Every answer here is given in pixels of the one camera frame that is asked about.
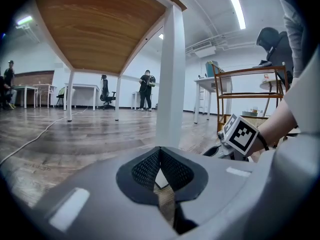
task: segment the man in black clothes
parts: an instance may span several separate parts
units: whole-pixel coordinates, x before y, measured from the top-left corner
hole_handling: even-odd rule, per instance
[[[14,78],[15,78],[15,72],[14,72],[14,61],[9,61],[9,68],[5,70],[3,74],[4,83],[9,87],[10,94],[12,94],[11,100],[9,102],[9,106],[12,109],[15,109],[15,103],[16,103],[16,97],[17,97],[17,91],[12,89],[12,86],[14,85]]]
[[[9,103],[11,100],[11,94],[8,93],[10,87],[5,83],[5,80],[2,76],[0,76],[0,102],[3,109],[7,108],[7,102]]]
[[[144,75],[141,76],[139,79],[139,83],[141,84],[140,86],[140,109],[139,111],[144,111],[144,106],[145,106],[145,99],[146,102],[148,103],[148,110],[147,111],[152,111],[151,108],[151,86],[149,85],[150,81],[150,70],[146,70]]]

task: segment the pants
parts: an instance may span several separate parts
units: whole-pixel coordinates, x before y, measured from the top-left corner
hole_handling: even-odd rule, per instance
[[[12,94],[10,103],[11,104],[16,104],[17,90],[11,89],[7,93],[8,94],[10,94],[10,93]]]
[[[148,103],[148,108],[151,109],[151,88],[147,88],[145,91],[140,92],[140,109],[143,109],[145,106],[145,99]]]

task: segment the white desk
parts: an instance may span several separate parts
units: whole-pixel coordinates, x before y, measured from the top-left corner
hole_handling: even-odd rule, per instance
[[[14,86],[14,90],[19,91],[21,90],[20,98],[21,102],[20,105],[21,107],[24,106],[24,108],[27,108],[27,90],[34,90],[34,95],[33,95],[33,107],[36,108],[36,93],[38,88],[34,86],[29,86],[29,85],[19,85],[19,86]]]
[[[139,91],[134,91],[134,92],[132,93],[131,109],[134,108],[134,110],[137,110],[137,96],[138,96],[138,95],[140,96],[140,92],[139,92]],[[147,100],[144,99],[144,107],[147,106],[146,103],[147,103]]]
[[[51,95],[51,98],[52,98],[52,94],[55,93],[55,90],[56,90],[57,87],[54,86],[54,85],[48,84],[48,83],[34,84],[33,86],[38,88],[38,90],[36,91],[36,98],[35,98],[35,103],[36,103],[37,107],[38,107],[38,94],[40,92],[40,99],[39,99],[40,108],[41,108],[42,90],[43,89],[47,89],[48,90],[47,108],[49,109],[49,96]]]
[[[195,110],[194,110],[194,123],[198,123],[199,116],[199,101],[200,101],[200,87],[209,92],[208,102],[208,114],[207,120],[210,118],[210,107],[211,107],[211,94],[216,92],[215,77],[200,78],[194,80],[196,82],[196,95],[195,95]],[[218,89],[220,90],[220,79],[217,77]],[[223,92],[232,93],[232,81],[231,77],[225,77],[222,79],[222,90]],[[231,114],[231,98],[226,101],[226,114]]]
[[[66,82],[64,84],[64,95],[63,95],[63,110],[67,110],[67,90],[68,90],[68,83]],[[79,84],[79,83],[73,83],[72,84],[73,89],[92,89],[93,90],[93,111],[96,110],[96,99],[97,99],[97,92],[99,96],[100,88],[95,84]]]

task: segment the wooden shelf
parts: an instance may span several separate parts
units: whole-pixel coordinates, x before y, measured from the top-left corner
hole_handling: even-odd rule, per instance
[[[219,77],[219,78],[228,78],[228,77],[253,75],[253,74],[270,74],[270,73],[277,72],[279,70],[285,71],[286,67],[285,66],[253,67],[253,68],[223,72],[223,73],[219,73],[219,74],[215,74],[215,75],[216,75],[216,77]]]
[[[240,98],[277,98],[284,96],[277,92],[232,92],[219,95],[219,99],[240,99]]]

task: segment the brick wall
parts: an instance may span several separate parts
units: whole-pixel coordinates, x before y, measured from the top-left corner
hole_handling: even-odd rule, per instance
[[[37,71],[37,72],[28,72],[16,74],[14,78],[15,86],[33,86],[38,84],[49,84],[52,85],[52,80],[54,78],[55,71]],[[18,91],[15,103],[20,105],[21,91]],[[41,104],[47,105],[48,90],[42,90]],[[34,90],[28,90],[26,95],[26,104],[34,104]]]

